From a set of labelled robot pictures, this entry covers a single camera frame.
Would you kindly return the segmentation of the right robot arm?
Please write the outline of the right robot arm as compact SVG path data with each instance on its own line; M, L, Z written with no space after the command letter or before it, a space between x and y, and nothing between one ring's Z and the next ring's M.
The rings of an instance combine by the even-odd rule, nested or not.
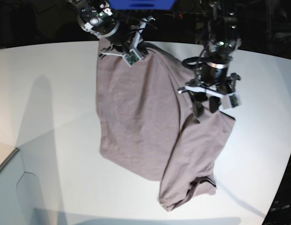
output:
M142 32L147 25L157 28L151 23L154 17L139 19L127 16L138 21L136 25L129 25L117 16L116 10L106 0L69 0L68 3L76 9L77 21L82 30L110 43L100 50L100 59L105 56L120 57L131 67L148 54Z

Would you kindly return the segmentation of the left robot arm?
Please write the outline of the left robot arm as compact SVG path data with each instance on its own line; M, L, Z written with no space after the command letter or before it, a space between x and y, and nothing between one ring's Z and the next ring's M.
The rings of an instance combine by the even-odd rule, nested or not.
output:
M234 0L200 0L204 14L199 40L204 46L197 57L182 61L182 66L194 72L194 78L178 89L188 93L194 116L204 114L203 103L208 101L211 113L232 109L241 104L236 91L237 73L227 74L232 53L241 45L237 30L236 2Z

